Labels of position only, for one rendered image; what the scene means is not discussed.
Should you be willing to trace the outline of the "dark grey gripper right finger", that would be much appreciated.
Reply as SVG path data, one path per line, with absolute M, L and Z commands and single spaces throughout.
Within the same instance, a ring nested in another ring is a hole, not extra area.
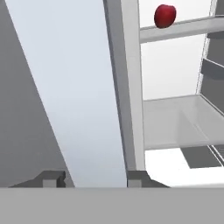
M 152 179 L 147 173 L 147 171 L 128 171 L 127 187 L 140 187 L 140 188 L 165 187 L 167 188 L 167 185 L 164 185 Z

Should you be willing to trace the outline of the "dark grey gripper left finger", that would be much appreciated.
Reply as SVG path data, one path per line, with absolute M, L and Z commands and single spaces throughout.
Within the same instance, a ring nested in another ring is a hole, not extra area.
M 65 187 L 65 171 L 42 171 L 37 177 L 14 185 L 14 187 Z

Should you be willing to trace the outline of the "clear glass fridge shelf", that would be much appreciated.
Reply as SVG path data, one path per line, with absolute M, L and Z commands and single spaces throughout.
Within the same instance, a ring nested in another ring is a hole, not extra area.
M 200 95 L 143 102 L 144 148 L 224 144 L 224 114 Z

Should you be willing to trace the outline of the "white fridge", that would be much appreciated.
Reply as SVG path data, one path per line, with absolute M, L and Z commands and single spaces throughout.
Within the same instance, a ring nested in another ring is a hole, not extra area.
M 115 98 L 128 171 L 147 171 L 167 187 L 222 188 L 224 166 L 200 167 L 193 147 L 146 150 L 138 0 L 102 0 L 114 76 Z

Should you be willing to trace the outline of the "fridge door with bins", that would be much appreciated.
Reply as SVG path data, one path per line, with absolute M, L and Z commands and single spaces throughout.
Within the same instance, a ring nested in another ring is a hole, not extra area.
M 198 118 L 206 140 L 192 149 L 196 168 L 224 166 L 224 30 L 206 35 L 204 53 Z

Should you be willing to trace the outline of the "grey fridge shelf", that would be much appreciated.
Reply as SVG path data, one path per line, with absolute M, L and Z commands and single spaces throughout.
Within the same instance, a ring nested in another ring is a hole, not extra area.
M 183 38 L 188 36 L 224 31 L 224 15 L 202 17 L 176 22 L 168 28 L 149 26 L 140 29 L 140 43 Z

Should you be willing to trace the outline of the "red apple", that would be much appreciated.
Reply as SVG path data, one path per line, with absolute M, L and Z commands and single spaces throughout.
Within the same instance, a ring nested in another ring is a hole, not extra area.
M 177 16 L 176 8 L 173 5 L 160 4 L 154 13 L 154 23 L 159 29 L 171 26 Z

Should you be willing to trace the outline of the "pale tall side panel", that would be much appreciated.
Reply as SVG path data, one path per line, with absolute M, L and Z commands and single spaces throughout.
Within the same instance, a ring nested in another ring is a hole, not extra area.
M 74 184 L 124 187 L 102 0 L 5 0 Z

